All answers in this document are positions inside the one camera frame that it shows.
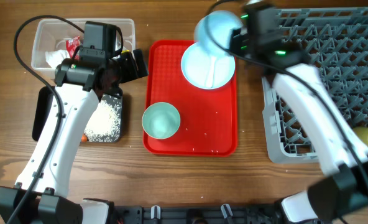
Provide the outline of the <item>orange carrot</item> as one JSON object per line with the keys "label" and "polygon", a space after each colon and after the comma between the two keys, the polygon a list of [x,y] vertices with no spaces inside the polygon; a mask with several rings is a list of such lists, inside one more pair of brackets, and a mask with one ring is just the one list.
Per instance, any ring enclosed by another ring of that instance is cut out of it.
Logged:
{"label": "orange carrot", "polygon": [[86,142],[88,138],[83,134],[81,137],[81,142]]}

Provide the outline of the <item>green bowl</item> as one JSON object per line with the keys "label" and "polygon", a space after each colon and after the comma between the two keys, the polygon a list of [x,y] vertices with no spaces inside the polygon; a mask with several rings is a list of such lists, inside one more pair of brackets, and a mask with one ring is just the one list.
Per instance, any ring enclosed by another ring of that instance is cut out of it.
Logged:
{"label": "green bowl", "polygon": [[179,129],[181,117],[173,105],[158,102],[150,105],[142,115],[142,128],[154,139],[168,139]]}

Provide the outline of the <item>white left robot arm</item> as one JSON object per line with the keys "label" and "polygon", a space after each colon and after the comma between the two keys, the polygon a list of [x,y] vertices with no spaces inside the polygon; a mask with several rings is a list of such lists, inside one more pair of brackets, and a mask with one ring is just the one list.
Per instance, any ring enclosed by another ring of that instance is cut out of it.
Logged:
{"label": "white left robot arm", "polygon": [[67,198],[71,168],[82,135],[104,95],[148,75],[142,51],[126,52],[118,26],[88,21],[83,43],[56,67],[46,87],[52,103],[30,161],[13,187],[0,187],[6,223],[116,223],[114,203]]}

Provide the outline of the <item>large light blue plate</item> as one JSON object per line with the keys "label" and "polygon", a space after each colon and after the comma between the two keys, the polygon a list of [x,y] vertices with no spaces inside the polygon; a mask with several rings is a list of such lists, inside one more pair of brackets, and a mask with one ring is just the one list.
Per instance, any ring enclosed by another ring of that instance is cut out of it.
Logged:
{"label": "large light blue plate", "polygon": [[205,81],[210,67],[210,57],[199,42],[190,45],[184,52],[181,60],[181,69],[186,80],[197,88],[212,90],[221,88],[231,80],[236,69],[236,62],[233,56],[217,57],[214,68],[213,87],[205,87]]}

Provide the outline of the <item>small light blue bowl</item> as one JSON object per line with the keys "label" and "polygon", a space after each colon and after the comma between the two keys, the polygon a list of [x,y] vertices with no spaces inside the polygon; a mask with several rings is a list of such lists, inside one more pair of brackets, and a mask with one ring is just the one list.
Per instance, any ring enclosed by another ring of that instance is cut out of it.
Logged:
{"label": "small light blue bowl", "polygon": [[229,48],[230,38],[234,29],[243,26],[241,20],[229,11],[214,11],[210,15],[202,18],[196,25],[194,38],[200,43],[202,48],[209,54],[215,56],[227,55],[219,48],[207,35],[207,28],[213,39],[225,49]]}

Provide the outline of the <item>white rice pile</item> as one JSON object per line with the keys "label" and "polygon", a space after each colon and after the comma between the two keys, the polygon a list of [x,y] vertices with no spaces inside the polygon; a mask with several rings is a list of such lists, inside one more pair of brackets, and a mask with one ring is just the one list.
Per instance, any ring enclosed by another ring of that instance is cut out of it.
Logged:
{"label": "white rice pile", "polygon": [[88,142],[116,142],[121,135],[122,97],[103,95],[84,135]]}

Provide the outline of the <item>white plastic spoon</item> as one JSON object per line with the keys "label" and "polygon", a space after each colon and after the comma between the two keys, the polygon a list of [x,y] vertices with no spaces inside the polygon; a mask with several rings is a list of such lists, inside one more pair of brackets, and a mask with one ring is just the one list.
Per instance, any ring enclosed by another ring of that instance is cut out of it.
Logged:
{"label": "white plastic spoon", "polygon": [[217,60],[217,57],[215,57],[213,55],[210,57],[209,72],[208,72],[208,76],[207,76],[206,81],[205,81],[205,87],[207,87],[207,88],[212,88],[213,87],[214,68],[215,68],[216,60]]}

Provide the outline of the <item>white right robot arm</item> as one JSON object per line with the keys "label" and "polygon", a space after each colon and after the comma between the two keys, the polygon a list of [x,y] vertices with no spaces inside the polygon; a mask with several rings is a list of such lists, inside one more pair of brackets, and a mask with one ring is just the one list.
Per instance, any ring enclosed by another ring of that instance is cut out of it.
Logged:
{"label": "white right robot arm", "polygon": [[233,54],[263,66],[269,84],[289,106],[311,141],[324,179],[280,201],[288,222],[325,222],[368,206],[368,147],[332,101],[319,70],[296,43],[284,42],[276,8],[268,2],[243,7],[245,26],[231,37]]}

